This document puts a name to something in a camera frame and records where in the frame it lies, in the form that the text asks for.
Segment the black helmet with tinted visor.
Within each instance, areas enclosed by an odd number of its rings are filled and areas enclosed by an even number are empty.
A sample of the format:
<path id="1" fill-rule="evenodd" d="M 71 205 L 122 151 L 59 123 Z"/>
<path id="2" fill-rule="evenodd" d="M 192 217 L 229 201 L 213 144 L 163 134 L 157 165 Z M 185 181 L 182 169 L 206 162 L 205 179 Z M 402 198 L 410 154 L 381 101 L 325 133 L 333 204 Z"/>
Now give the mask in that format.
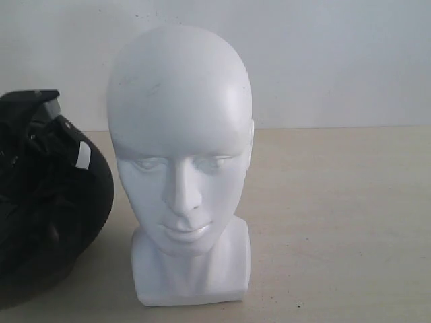
<path id="1" fill-rule="evenodd" d="M 100 150 L 55 89 L 1 96 L 1 305 L 53 287 L 102 230 L 114 200 Z"/>

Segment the white mannequin head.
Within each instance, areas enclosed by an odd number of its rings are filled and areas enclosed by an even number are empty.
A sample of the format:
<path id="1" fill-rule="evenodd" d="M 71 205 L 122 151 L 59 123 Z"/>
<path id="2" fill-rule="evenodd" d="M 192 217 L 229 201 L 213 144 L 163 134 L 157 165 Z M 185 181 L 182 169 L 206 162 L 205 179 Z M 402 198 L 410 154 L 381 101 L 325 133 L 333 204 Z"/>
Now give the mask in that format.
<path id="1" fill-rule="evenodd" d="M 251 245 L 235 212 L 254 121 L 239 54 L 198 27 L 149 30 L 114 63 L 107 115 L 119 178 L 139 223 L 131 242 L 139 301 L 241 300 Z"/>

